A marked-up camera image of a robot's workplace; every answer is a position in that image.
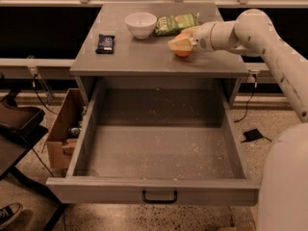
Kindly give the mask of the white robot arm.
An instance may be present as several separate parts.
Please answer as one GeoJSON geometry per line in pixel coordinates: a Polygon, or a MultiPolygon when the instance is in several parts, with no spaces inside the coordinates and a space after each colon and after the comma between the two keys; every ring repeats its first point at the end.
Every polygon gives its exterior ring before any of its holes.
{"type": "Polygon", "coordinates": [[[271,144],[258,193],[256,231],[308,231],[308,61],[249,9],[232,21],[185,29],[168,42],[175,54],[224,50],[260,57],[300,120],[271,144]]]}

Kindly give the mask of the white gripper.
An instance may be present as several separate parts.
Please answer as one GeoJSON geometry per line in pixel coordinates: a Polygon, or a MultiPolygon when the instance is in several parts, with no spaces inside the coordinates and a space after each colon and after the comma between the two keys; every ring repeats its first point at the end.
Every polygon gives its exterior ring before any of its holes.
{"type": "Polygon", "coordinates": [[[182,34],[190,37],[175,38],[168,42],[168,46],[172,51],[192,51],[194,46],[198,50],[205,52],[214,52],[215,48],[212,44],[212,31],[217,23],[206,22],[200,26],[193,26],[182,30],[182,34]]]}

